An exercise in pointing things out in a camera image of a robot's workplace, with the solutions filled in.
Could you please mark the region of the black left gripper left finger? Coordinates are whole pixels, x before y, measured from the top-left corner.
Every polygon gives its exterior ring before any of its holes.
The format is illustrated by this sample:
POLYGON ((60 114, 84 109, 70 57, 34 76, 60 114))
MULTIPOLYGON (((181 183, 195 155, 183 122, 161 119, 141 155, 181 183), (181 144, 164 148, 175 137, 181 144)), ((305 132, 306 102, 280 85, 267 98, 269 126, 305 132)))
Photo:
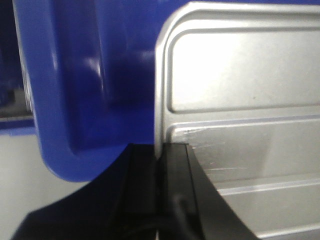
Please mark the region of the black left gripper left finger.
POLYGON ((28 213, 14 240, 154 240, 154 148, 129 144, 99 176, 74 193, 28 213))

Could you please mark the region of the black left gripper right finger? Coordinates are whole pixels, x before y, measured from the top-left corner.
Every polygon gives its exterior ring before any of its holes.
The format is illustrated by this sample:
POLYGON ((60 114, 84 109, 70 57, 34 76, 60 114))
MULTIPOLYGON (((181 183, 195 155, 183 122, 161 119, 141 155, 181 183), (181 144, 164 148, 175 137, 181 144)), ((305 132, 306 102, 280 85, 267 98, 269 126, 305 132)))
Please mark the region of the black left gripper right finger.
POLYGON ((254 240, 207 177, 192 147, 165 143, 162 163, 164 209, 173 214, 184 240, 254 240))

